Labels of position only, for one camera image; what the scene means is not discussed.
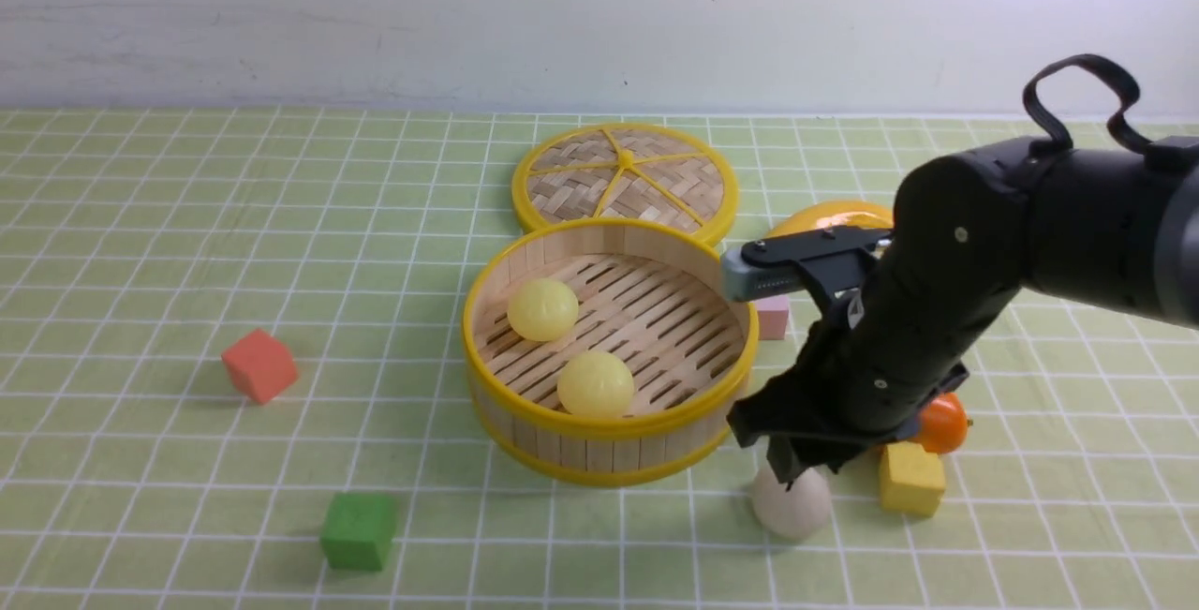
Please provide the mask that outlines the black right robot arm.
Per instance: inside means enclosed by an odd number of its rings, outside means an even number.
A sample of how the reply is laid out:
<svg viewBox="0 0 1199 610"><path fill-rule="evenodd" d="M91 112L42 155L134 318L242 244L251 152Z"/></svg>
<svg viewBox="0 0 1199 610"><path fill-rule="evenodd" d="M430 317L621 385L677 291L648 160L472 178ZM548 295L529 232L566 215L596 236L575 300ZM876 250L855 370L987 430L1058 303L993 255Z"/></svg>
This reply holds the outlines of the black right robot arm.
<svg viewBox="0 0 1199 610"><path fill-rule="evenodd" d="M886 229L823 227L727 250L727 298L805 290L821 312L795 363L733 405L733 437L767 437L783 483L911 437L1023 289L1193 328L1195 209L1194 137L1140 152L1014 139L917 167Z"/></svg>

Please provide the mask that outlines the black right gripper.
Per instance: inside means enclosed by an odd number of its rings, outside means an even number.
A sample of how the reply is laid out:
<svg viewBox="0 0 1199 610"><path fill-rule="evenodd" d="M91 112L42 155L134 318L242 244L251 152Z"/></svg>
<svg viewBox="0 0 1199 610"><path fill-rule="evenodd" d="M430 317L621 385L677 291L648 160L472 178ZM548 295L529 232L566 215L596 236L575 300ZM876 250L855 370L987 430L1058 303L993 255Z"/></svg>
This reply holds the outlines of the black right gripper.
<svg viewBox="0 0 1199 610"><path fill-rule="evenodd" d="M838 475L878 445L908 442L924 406L970 376L968 367L956 362L929 383L910 385L870 366L866 358L894 346L894 340L852 348L864 316L861 298L836 298L813 324L795 363L728 413L741 447L769 437L766 459L783 487L793 487L812 469L808 461Z"/></svg>

